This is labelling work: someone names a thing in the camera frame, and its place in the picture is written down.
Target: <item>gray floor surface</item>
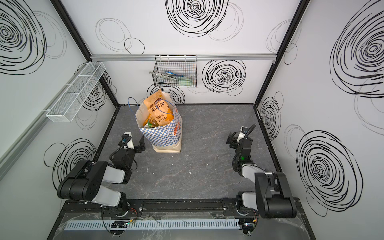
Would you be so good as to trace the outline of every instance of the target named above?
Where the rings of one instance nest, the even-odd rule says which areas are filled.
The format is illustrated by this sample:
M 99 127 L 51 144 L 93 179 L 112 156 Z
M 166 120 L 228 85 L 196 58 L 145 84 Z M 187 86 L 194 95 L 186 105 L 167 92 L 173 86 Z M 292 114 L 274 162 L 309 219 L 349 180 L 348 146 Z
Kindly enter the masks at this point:
M 103 185 L 126 193 L 128 199 L 234 198 L 239 191 L 255 191 L 253 182 L 233 171 L 235 150 L 225 143 L 229 132 L 257 123 L 253 107 L 177 106 L 177 109 L 183 119 L 181 152 L 156 153 L 146 139 L 147 149 L 136 154 L 138 168 L 128 184 Z M 142 134 L 128 106 L 121 107 L 99 160 L 108 160 L 124 132 L 132 132 L 134 144 L 138 145 Z M 250 137 L 252 160 L 275 171 L 258 123 Z

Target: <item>checkered paper bag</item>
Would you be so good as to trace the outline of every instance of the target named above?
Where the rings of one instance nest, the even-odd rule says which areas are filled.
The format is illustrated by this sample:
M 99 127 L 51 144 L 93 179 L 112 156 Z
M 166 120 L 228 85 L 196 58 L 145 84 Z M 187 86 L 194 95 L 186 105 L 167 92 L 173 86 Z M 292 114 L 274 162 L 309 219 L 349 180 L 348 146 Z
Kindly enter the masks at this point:
M 156 152 L 180 152 L 182 119 L 169 94 L 163 92 L 163 96 L 170 103 L 168 105 L 173 111 L 174 118 L 169 124 L 154 128 L 143 128 L 143 123 L 149 116 L 145 104 L 141 104 L 136 111 L 136 121 L 140 131 L 152 143 L 152 147 Z

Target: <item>orange snack package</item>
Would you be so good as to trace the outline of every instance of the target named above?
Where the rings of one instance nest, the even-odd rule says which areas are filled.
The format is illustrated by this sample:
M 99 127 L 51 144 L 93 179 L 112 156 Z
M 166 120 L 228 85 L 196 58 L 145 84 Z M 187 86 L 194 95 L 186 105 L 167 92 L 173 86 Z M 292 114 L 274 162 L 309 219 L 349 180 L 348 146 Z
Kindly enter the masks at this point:
M 159 99 L 164 99 L 161 89 L 159 89 L 157 92 L 145 99 L 144 104 L 147 106 L 149 113 L 155 118 L 158 125 L 164 126 L 169 124 L 173 120 L 173 115 L 167 113 L 173 112 L 169 108 L 168 103 L 166 101 L 157 101 Z

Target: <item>wire basket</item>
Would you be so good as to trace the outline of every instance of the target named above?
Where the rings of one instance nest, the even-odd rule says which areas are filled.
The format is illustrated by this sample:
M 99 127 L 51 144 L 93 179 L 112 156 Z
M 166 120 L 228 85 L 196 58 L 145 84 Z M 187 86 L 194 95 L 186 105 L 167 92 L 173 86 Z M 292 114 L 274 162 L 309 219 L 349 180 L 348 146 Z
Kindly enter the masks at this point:
M 152 78 L 155 86 L 171 84 L 195 88 L 197 81 L 196 55 L 156 55 Z
M 88 62 L 46 116 L 53 122 L 71 122 L 105 71 L 102 62 Z

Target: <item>black wire basket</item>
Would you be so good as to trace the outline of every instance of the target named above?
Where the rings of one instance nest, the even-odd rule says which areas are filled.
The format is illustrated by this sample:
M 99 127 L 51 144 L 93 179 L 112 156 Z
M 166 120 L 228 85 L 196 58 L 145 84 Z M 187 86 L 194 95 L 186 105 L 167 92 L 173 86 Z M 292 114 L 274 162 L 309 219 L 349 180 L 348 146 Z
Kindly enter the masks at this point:
M 152 78 L 155 86 L 170 84 L 195 88 L 197 81 L 196 55 L 156 55 Z

